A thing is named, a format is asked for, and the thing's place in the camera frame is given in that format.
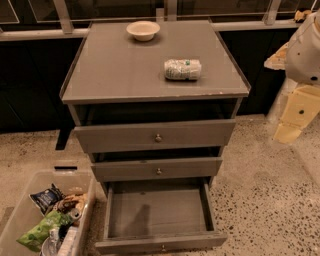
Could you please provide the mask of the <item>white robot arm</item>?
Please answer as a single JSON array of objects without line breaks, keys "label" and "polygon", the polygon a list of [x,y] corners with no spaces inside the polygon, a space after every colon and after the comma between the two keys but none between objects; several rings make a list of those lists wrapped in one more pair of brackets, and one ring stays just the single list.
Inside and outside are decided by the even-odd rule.
[{"label": "white robot arm", "polygon": [[264,66],[284,70],[286,77],[297,83],[274,134],[276,141],[292,143],[320,112],[320,10],[308,14]]}]

